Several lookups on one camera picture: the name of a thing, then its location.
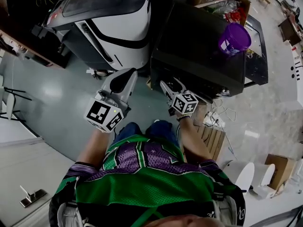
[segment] purple cup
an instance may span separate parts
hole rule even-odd
[[[251,45],[251,38],[246,29],[237,23],[230,23],[221,35],[218,46],[225,55],[233,56]]]

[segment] wooden pallet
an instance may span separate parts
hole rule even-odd
[[[225,132],[214,129],[213,127],[207,127],[203,124],[203,119],[206,115],[206,104],[199,102],[192,120],[199,136],[204,141],[207,149],[213,160],[217,160],[221,152],[222,144],[225,138]]]
[[[225,132],[207,126],[195,126],[213,160],[217,160],[225,138]]]

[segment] chair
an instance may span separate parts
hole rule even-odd
[[[7,88],[7,87],[4,87],[4,90],[5,90],[6,92],[8,92],[8,93],[13,94],[14,96],[19,96],[19,97],[25,98],[25,99],[27,99],[27,100],[29,100],[29,101],[32,101],[32,100],[31,100],[30,98],[28,98],[28,97],[21,96],[20,94],[14,93],[14,92],[26,93],[26,91],[10,89],[10,88]]]
[[[21,120],[21,119],[12,119],[13,113],[20,112],[20,110],[13,111],[15,103],[16,103],[15,96],[12,93],[9,93],[8,100],[6,102],[6,113],[0,113],[0,118],[25,122],[25,120]]]
[[[3,94],[4,94],[4,87],[0,87],[0,112],[2,112]]]
[[[3,86],[3,76],[0,75],[0,87]]]

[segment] black device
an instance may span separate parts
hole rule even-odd
[[[151,87],[178,78],[208,101],[244,89],[245,52],[226,57],[218,40],[228,23],[193,6],[174,3],[151,56]]]
[[[245,76],[250,79],[251,82],[246,83],[244,87],[250,87],[255,84],[264,85],[268,83],[268,66],[262,26],[260,22],[251,15],[248,15],[246,23],[258,33],[262,56],[253,53],[251,58],[246,59]]]

